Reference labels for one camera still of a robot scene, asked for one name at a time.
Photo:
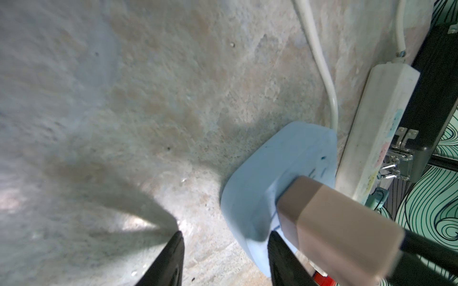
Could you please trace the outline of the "teal charger adapter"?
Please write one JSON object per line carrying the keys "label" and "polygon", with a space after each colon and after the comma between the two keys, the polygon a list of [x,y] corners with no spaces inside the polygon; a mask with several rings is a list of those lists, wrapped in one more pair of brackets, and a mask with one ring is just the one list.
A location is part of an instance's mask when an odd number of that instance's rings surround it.
{"label": "teal charger adapter", "polygon": [[378,210],[385,204],[389,194],[390,192],[387,189],[377,187],[374,192],[368,196],[365,206],[371,210]]}

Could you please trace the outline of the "beige charger adapter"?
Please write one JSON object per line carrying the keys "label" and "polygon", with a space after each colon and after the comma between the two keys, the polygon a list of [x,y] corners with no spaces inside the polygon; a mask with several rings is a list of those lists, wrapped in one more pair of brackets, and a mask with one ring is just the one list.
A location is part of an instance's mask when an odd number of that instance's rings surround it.
{"label": "beige charger adapter", "polygon": [[342,286],[377,285],[401,256],[402,227],[309,177],[297,177],[276,209],[285,238]]}

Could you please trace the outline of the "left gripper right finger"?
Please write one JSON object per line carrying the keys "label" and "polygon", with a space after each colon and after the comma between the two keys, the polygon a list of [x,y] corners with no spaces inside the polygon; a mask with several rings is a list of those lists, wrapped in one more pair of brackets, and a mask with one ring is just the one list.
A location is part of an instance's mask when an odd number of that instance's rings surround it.
{"label": "left gripper right finger", "polygon": [[270,233],[268,258],[273,286],[317,286],[277,231]]}

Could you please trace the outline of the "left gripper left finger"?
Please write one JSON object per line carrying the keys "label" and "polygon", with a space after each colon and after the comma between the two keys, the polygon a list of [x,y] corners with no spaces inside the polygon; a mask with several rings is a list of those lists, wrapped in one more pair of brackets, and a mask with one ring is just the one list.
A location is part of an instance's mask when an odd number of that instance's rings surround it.
{"label": "left gripper left finger", "polygon": [[135,286],[181,286],[185,244],[177,231]]}

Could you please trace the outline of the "red shaver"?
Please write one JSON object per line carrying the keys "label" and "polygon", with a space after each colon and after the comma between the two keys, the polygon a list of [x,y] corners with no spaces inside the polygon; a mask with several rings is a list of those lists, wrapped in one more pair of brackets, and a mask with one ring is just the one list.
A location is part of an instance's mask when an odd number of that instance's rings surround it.
{"label": "red shaver", "polygon": [[315,272],[313,280],[318,286],[336,286],[337,283],[330,276],[323,276],[319,272]]}

